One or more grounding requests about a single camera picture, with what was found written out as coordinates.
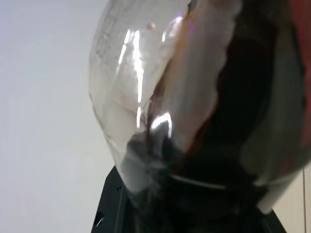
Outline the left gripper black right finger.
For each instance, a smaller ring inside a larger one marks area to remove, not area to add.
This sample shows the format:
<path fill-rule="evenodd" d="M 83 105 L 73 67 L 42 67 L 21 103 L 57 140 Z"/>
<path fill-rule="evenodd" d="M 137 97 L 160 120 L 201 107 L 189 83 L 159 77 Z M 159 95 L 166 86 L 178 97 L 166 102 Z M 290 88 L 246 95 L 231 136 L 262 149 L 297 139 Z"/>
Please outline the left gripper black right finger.
<path fill-rule="evenodd" d="M 274 211 L 263 214 L 259 209 L 242 213 L 233 233 L 287 233 Z"/>

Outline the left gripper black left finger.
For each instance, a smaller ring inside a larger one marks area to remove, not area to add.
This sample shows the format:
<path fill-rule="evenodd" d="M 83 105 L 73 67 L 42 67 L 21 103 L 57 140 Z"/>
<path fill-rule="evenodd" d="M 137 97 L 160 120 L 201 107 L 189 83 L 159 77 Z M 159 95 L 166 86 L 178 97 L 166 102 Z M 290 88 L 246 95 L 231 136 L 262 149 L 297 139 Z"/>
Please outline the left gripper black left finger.
<path fill-rule="evenodd" d="M 138 233 L 135 223 L 128 190 L 113 167 L 104 182 L 91 233 Z"/>

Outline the cola bottle with yellow cap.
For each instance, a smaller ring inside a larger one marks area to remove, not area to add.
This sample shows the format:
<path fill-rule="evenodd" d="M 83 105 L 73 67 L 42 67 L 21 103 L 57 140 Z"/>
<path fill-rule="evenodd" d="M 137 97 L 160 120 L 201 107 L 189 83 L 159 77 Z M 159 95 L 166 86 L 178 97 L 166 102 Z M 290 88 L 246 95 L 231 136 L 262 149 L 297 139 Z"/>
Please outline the cola bottle with yellow cap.
<path fill-rule="evenodd" d="M 311 0 L 108 0 L 89 72 L 139 208 L 267 213 L 311 161 Z"/>

